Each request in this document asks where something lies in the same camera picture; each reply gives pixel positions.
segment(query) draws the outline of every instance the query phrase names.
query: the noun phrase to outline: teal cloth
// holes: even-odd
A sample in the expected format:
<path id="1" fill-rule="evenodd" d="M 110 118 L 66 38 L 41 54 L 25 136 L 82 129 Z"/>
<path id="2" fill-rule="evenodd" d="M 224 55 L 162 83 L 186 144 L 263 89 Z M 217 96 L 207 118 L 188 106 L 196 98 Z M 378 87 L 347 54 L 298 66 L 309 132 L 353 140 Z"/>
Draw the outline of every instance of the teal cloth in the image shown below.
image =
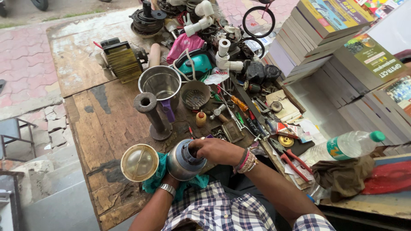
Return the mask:
<path id="1" fill-rule="evenodd" d="M 143 181 L 143 190 L 153 194 L 155 190 L 160 186 L 161 180 L 166 174 L 166 160 L 167 155 L 157 152 L 159 157 L 159 164 L 157 171 L 148 180 Z M 175 197 L 173 201 L 182 200 L 182 192 L 187 188 L 188 185 L 193 187 L 204 189 L 208 184 L 208 175 L 196 175 L 193 179 L 189 181 L 180 182 L 180 186 L 176 189 Z"/>

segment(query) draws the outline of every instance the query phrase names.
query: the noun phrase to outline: motorcycle tire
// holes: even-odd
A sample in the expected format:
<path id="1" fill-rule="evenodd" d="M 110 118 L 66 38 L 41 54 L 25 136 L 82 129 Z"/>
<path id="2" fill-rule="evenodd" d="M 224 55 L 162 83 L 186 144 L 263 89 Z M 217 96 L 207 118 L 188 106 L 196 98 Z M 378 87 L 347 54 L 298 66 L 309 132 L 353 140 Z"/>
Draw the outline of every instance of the motorcycle tire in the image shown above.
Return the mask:
<path id="1" fill-rule="evenodd" d="M 48 8 L 48 0 L 31 0 L 31 2 L 41 11 L 46 11 Z"/>
<path id="2" fill-rule="evenodd" d="M 7 10 L 3 5 L 0 5 L 0 16 L 3 18 L 7 17 Z"/>

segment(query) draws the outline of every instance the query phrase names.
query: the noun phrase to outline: black rubber ring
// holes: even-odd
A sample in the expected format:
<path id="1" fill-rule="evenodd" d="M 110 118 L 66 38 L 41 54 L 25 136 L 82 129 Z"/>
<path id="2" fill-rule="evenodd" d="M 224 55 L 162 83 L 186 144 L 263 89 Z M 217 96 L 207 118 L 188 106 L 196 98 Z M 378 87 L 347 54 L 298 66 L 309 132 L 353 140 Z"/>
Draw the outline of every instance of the black rubber ring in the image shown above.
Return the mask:
<path id="1" fill-rule="evenodd" d="M 266 10 L 266 7 L 265 6 L 257 6 L 257 7 L 253 7 L 253 8 L 251 8 L 251 9 L 249 9 L 249 10 L 247 10 L 247 12 L 245 13 L 245 15 L 244 15 L 244 18 L 242 19 L 242 26 L 244 27 L 244 31 L 249 35 L 249 36 L 253 36 L 253 37 L 256 37 L 256 38 L 264 38 L 264 37 L 266 37 L 266 36 L 268 36 L 273 30 L 274 30 L 274 27 L 275 27 L 275 17 L 274 17 L 274 14 L 272 13 L 272 11 L 270 10 L 270 9 L 267 9 L 267 13 L 268 13 L 268 15 L 271 17 L 271 20 L 272 20 L 272 25 L 271 25 L 271 28 L 270 28 L 270 30 L 267 32 L 267 33 L 265 33 L 265 34 L 263 34 L 263 35 L 255 35 L 255 34 L 252 34 L 248 29 L 247 29 L 247 27 L 245 26 L 245 18 L 247 18 L 247 16 L 252 12 L 252 11 L 254 11 L 254 10 Z"/>
<path id="2" fill-rule="evenodd" d="M 256 41 L 261 46 L 261 49 L 262 49 L 261 55 L 258 58 L 263 58 L 264 57 L 264 53 L 266 52 L 266 49 L 264 48 L 264 44 L 260 40 L 254 38 L 254 37 L 243 38 L 243 41 L 245 41 L 245 40 Z"/>

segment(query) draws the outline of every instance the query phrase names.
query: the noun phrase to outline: small cardboard box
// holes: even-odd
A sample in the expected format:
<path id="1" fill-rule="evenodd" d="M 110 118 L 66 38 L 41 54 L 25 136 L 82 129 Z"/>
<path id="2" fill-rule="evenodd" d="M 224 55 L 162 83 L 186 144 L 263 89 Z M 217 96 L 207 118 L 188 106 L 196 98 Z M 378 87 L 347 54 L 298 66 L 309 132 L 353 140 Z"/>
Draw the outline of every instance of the small cardboard box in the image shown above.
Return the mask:
<path id="1" fill-rule="evenodd" d="M 277 123 L 276 134 L 290 138 L 299 139 L 303 133 L 302 128 L 299 126 L 289 125 L 285 123 Z"/>

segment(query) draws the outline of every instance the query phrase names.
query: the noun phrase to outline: green bottle cap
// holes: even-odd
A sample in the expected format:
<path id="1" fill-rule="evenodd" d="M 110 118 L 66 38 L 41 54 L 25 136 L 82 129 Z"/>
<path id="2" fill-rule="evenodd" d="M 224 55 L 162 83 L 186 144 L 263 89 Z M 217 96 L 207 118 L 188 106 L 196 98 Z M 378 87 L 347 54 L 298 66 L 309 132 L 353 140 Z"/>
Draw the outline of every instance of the green bottle cap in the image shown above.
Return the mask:
<path id="1" fill-rule="evenodd" d="M 372 139 L 372 141 L 374 142 L 381 142 L 383 140 L 385 140 L 385 135 L 384 133 L 380 132 L 380 131 L 375 131 L 375 132 L 371 132 L 369 134 L 369 137 Z"/>

